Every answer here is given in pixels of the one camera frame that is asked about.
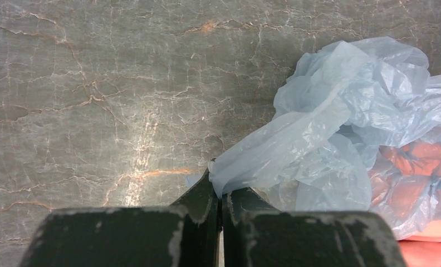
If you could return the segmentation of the light blue plastic trash bag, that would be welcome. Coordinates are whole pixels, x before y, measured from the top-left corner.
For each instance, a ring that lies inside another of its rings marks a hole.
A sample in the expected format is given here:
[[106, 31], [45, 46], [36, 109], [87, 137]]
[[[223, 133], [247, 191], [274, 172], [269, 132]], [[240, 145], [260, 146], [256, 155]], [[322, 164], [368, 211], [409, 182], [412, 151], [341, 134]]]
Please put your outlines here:
[[209, 163], [216, 195], [251, 187], [283, 211], [371, 211], [378, 148], [367, 136], [405, 126], [428, 68], [423, 51], [390, 37], [305, 53], [273, 119]]

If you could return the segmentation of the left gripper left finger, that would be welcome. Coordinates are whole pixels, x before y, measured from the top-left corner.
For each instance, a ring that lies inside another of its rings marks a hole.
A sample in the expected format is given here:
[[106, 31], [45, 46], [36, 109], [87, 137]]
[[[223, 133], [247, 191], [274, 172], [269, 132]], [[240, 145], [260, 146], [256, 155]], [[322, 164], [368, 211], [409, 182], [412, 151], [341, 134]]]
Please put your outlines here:
[[168, 206], [58, 209], [21, 266], [218, 266], [219, 201], [209, 172]]

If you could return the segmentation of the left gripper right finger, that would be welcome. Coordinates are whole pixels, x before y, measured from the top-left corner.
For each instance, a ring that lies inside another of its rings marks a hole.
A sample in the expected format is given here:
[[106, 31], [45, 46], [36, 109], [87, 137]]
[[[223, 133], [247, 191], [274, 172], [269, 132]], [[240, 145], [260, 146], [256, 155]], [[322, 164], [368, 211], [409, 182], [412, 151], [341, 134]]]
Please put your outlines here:
[[404, 266], [385, 221], [361, 211], [279, 211], [252, 189], [222, 197], [226, 266]]

